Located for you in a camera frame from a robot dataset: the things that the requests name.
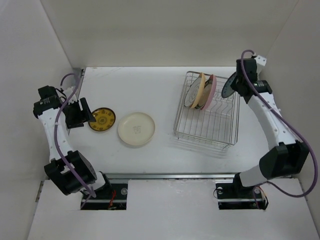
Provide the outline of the black blue patterned plate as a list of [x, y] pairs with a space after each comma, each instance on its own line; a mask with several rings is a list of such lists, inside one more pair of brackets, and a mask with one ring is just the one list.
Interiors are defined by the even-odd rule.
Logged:
[[227, 99], [228, 97], [230, 97], [235, 91], [232, 89], [232, 84], [234, 82], [234, 80], [237, 77], [237, 73], [234, 72], [225, 82], [222, 91], [221, 91], [221, 97], [223, 99]]

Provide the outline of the yellow patterned brown plate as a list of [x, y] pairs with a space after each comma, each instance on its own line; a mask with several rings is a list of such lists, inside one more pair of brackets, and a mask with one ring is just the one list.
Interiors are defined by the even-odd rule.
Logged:
[[92, 112], [95, 122], [89, 122], [91, 130], [96, 132], [105, 132], [109, 130], [116, 122], [115, 112], [107, 107], [100, 107]]

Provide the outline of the metal wire dish rack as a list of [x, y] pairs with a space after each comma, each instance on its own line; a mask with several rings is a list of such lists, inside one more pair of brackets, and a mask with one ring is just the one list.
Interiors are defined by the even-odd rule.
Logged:
[[237, 93], [222, 98], [226, 77], [216, 77], [216, 90], [206, 109], [185, 106], [185, 98], [199, 72], [188, 71], [185, 75], [179, 104], [173, 125], [174, 135], [194, 143], [211, 144], [223, 149], [238, 142], [240, 96]]

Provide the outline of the cream bear plate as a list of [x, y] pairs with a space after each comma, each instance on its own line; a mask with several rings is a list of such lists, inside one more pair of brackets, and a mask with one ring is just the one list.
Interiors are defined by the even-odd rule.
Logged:
[[118, 123], [119, 138], [127, 145], [141, 147], [151, 141], [156, 131], [154, 119], [144, 112], [132, 112]]

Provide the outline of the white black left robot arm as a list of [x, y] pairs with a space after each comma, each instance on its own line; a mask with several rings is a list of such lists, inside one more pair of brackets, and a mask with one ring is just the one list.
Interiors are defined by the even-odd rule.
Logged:
[[33, 105], [33, 114], [42, 123], [49, 146], [49, 163], [44, 166], [45, 174], [67, 195], [87, 190], [93, 198], [107, 198], [112, 186], [99, 181], [94, 189], [97, 174], [92, 164], [75, 148], [69, 139], [70, 129], [80, 128], [96, 120], [87, 100], [77, 99], [73, 93], [66, 96], [53, 86], [38, 89], [40, 100]]

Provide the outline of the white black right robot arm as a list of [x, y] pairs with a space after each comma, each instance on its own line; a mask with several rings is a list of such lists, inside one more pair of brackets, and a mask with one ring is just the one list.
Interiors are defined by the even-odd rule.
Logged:
[[268, 180], [300, 173], [309, 149], [281, 120], [270, 85], [258, 79], [255, 57], [237, 59], [235, 79], [230, 88], [243, 97], [254, 112], [268, 143], [268, 152], [260, 158], [258, 165], [235, 175], [232, 193], [243, 197], [250, 189]]

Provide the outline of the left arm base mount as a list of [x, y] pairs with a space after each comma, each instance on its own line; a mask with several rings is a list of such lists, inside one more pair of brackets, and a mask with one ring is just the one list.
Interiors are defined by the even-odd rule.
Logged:
[[129, 185], [127, 180], [104, 180], [104, 184], [95, 190], [96, 197], [90, 197], [84, 191], [80, 210], [88, 211], [124, 211], [127, 209]]

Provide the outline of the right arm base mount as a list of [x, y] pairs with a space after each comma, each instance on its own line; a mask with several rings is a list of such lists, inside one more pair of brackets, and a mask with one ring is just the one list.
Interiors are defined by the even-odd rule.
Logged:
[[260, 187], [243, 187], [239, 173], [232, 181], [217, 181], [213, 196], [218, 200], [219, 210], [263, 210], [269, 206], [269, 200]]

